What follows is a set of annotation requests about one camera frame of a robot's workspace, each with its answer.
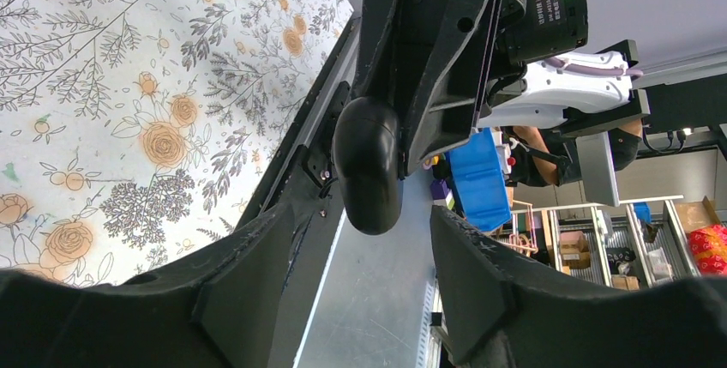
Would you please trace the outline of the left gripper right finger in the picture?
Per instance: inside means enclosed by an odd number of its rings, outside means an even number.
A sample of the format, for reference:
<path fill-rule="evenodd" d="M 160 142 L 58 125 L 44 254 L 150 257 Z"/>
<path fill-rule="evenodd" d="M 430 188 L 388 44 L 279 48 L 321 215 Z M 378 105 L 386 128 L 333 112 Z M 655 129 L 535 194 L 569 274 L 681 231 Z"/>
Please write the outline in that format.
<path fill-rule="evenodd" d="M 623 290 L 518 254 L 445 208 L 430 230 L 455 364 L 580 365 L 628 331 Z"/>

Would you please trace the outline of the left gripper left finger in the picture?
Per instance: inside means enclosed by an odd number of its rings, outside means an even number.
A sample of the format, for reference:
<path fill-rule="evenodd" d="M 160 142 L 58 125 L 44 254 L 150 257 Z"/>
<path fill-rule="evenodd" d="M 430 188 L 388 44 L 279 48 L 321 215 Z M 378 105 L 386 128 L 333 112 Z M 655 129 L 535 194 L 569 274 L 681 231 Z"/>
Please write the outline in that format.
<path fill-rule="evenodd" d="M 294 213 L 278 205 L 209 246 L 123 283 L 119 367 L 262 367 Z"/>

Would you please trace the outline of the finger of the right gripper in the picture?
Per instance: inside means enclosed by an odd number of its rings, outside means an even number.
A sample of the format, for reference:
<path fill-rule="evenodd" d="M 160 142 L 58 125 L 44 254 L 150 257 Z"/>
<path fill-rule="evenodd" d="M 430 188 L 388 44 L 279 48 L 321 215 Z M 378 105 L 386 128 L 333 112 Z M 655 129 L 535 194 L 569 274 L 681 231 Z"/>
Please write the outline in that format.
<path fill-rule="evenodd" d="M 400 174 L 465 144 L 482 82 L 490 0 L 403 0 Z"/>
<path fill-rule="evenodd" d="M 352 98 L 394 99 L 402 0 L 363 0 Z"/>

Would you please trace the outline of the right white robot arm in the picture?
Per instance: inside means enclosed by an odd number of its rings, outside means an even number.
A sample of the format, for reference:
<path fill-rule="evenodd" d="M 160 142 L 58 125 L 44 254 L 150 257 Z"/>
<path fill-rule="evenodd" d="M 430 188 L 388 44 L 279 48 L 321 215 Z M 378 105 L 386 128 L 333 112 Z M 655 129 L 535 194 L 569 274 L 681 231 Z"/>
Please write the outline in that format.
<path fill-rule="evenodd" d="M 586 0 L 363 0 L 339 175 L 397 181 L 466 143 L 497 88 L 588 39 Z"/>

